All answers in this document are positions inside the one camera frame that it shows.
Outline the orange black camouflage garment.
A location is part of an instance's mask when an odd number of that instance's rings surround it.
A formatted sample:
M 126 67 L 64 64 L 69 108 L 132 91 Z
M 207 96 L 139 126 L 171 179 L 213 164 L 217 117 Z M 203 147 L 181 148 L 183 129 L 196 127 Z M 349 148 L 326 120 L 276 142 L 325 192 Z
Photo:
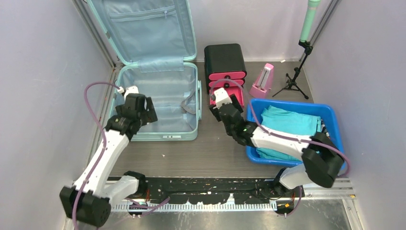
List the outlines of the orange black camouflage garment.
M 319 132 L 325 134 L 328 138 L 330 138 L 330 134 L 328 132 L 327 126 L 323 119 L 320 120 L 320 129 Z

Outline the black and pink drawer box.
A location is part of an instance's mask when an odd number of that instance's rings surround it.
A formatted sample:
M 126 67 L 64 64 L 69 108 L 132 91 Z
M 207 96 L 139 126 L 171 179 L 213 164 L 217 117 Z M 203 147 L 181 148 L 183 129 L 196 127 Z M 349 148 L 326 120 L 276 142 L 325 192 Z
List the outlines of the black and pink drawer box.
M 204 72 L 207 93 L 224 88 L 244 107 L 243 92 L 247 70 L 240 44 L 208 45 L 204 48 Z

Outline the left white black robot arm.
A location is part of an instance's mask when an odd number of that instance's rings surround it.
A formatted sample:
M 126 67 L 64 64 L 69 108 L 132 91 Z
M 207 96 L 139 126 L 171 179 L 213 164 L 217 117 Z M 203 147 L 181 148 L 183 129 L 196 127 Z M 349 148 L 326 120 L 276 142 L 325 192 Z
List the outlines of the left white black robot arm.
M 158 120 L 153 101 L 143 94 L 128 93 L 124 104 L 115 109 L 116 114 L 102 128 L 103 141 L 87 168 L 71 187 L 60 191 L 65 214 L 74 223 L 102 227 L 112 207 L 130 195 L 142 198 L 147 192 L 146 177 L 138 172 L 128 171 L 108 187 L 105 183 L 133 136 L 142 126 Z

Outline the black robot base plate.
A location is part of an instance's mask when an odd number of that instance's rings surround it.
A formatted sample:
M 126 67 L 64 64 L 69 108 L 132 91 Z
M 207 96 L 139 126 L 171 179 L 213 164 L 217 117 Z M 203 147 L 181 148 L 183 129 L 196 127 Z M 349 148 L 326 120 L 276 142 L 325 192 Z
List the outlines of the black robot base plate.
M 235 204 L 265 204 L 286 198 L 293 201 L 304 197 L 302 189 L 277 189 L 267 178 L 214 178 L 214 177 L 148 177 L 147 190 L 129 198 L 153 204 L 169 198 L 170 204 L 215 205 L 233 200 Z

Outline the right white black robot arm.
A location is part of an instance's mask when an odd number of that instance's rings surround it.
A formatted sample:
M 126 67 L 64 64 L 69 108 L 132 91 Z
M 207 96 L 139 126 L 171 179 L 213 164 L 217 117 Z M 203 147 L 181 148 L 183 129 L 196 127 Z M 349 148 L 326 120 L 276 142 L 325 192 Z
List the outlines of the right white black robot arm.
M 250 104 L 246 120 L 243 109 L 232 94 L 217 90 L 211 95 L 214 104 L 210 111 L 224 124 L 226 133 L 242 146 L 276 150 L 301 160 L 301 164 L 280 170 L 273 180 L 273 190 L 278 196 L 287 196 L 304 184 L 315 183 L 331 188 L 344 164 L 346 156 L 322 132 L 313 135 L 295 135 L 261 125 L 255 115 L 258 108 Z

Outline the teal cloth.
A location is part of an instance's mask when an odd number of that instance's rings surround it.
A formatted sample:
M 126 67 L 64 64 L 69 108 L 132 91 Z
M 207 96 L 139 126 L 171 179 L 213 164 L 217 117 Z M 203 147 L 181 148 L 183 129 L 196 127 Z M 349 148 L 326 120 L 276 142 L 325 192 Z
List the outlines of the teal cloth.
M 261 117 L 263 126 L 295 135 L 312 136 L 324 128 L 319 116 L 287 111 L 271 105 L 263 110 Z M 257 148 L 257 153 L 261 158 L 269 160 L 299 161 L 295 157 L 272 149 Z

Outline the light blue hard-shell suitcase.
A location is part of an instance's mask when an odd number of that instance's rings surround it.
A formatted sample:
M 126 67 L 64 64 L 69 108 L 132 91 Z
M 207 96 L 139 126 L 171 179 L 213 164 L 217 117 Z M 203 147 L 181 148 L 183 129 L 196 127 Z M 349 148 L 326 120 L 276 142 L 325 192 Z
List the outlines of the light blue hard-shell suitcase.
M 88 6 L 122 62 L 116 84 L 151 97 L 158 120 L 133 141 L 189 141 L 202 118 L 196 39 L 186 0 L 90 0 Z

